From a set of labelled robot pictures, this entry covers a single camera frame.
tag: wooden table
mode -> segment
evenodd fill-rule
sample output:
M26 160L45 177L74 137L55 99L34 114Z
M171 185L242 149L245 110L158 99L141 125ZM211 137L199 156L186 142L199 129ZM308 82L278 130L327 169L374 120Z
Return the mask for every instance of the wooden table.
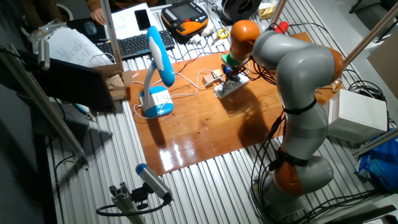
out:
M298 38L310 41L306 33L298 34ZM174 63L174 70L179 71L185 63ZM221 64L221 54L199 57L187 65L182 74L195 83L201 69L216 70ZM146 72L137 71L134 81L143 82ZM200 75L199 86L202 77L209 73ZM155 72L152 83L159 79L159 73ZM138 83L128 86L131 111L139 104L138 95L143 89L144 85ZM170 95L194 93L195 87L176 75L169 92ZM322 104L332 96L331 90L316 93ZM276 86L262 78L222 100L214 96L212 88L203 88L195 96L176 96L172 101L174 110L167 116L146 120L133 115L147 165L157 175L265 141L273 122L282 112ZM141 108L137 108L137 112L144 116Z

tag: person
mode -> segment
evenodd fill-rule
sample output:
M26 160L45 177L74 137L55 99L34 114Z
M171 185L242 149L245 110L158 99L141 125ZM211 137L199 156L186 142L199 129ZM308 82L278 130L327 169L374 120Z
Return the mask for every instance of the person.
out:
M164 0L109 0L109 6L112 12L120 11L136 4L146 2L148 6L156 6L158 4L164 4ZM102 11L100 0L86 0L87 6L91 11L91 18L100 25L105 25L104 12Z

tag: white power strip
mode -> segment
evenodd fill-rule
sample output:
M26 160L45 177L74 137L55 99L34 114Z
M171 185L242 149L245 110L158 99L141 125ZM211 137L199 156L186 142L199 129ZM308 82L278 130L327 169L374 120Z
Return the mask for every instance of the white power strip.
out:
M237 89L241 88L242 86L246 85L249 83L249 78L239 74L239 81L237 82L232 82L232 81L227 81L227 82L223 82L219 85L217 85L216 87L214 87L214 95L216 97L218 97L219 99L222 99L226 96L228 96L229 94L233 93L234 91L236 91Z

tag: white paper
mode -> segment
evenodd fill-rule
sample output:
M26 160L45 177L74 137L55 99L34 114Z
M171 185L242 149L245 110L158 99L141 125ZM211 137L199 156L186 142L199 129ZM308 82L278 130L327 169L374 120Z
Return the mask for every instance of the white paper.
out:
M158 30L161 30L162 27L156 21L154 15L150 11L148 5L146 3L142 3L125 10L112 13L113 26L116 33L117 39L126 39L128 37L134 37L136 35L146 34L146 30L139 30L138 23L135 15L136 10L145 9L148 14L149 22L151 26L156 26ZM106 37L109 39L108 29L105 26Z
M112 62L83 34L70 28L59 29L49 38L50 58L86 67L110 65Z

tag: black keyboard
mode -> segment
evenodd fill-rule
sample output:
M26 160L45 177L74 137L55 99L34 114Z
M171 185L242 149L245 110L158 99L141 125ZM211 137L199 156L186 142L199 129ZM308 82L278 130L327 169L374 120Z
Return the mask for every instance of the black keyboard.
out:
M175 44L171 33L167 30L162 30L159 32L159 34L163 40L166 50L173 49ZM122 60L142 57L150 54L150 49L147 44L147 34L141 34L135 37L118 40L118 43ZM97 48L99 48L103 53L109 53L113 55L111 43L98 44Z

